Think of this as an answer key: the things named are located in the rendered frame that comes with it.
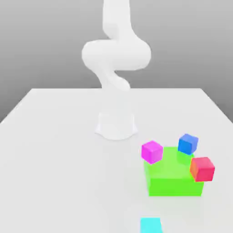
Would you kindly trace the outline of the small red cube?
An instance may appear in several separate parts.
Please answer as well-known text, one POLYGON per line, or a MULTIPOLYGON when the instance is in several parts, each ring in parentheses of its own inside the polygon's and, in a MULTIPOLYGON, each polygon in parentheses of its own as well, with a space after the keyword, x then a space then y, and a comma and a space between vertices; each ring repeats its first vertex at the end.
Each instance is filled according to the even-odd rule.
POLYGON ((191 160, 190 173, 195 182, 213 180, 215 166, 208 157, 194 157, 191 160))

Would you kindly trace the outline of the small cyan cube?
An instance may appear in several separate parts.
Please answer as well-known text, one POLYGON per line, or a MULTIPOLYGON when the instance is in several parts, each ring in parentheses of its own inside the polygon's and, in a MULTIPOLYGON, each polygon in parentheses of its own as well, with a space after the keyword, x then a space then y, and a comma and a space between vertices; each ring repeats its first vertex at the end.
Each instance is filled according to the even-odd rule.
POLYGON ((140 233, 163 233, 160 218, 141 218, 140 233))

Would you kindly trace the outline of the large green box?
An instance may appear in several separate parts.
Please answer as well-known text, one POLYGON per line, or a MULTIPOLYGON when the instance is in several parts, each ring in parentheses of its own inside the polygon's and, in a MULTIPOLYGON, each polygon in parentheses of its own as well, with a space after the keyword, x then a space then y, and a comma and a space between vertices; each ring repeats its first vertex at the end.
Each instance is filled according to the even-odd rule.
POLYGON ((190 173, 194 154, 187 155, 177 147, 164 147, 162 160, 144 161, 147 191, 153 196, 201 196, 204 182, 196 182, 190 173))

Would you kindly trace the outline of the small blue cube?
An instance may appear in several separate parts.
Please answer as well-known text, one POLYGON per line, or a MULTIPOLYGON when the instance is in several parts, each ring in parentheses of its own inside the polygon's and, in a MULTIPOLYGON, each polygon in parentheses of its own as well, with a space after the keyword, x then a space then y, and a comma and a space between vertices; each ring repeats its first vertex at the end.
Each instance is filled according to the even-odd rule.
POLYGON ((197 145, 198 137, 192 136, 190 134, 184 134, 179 138, 178 151, 187 155, 191 155, 196 151, 197 145))

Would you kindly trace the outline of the small magenta cube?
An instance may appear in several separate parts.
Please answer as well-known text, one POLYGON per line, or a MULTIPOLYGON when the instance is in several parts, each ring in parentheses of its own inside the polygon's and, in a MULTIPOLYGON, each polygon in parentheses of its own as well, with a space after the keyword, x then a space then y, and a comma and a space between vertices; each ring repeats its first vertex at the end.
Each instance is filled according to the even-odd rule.
POLYGON ((163 146, 155 141, 150 141, 142 145, 141 157, 149 164, 161 161, 163 158, 163 146))

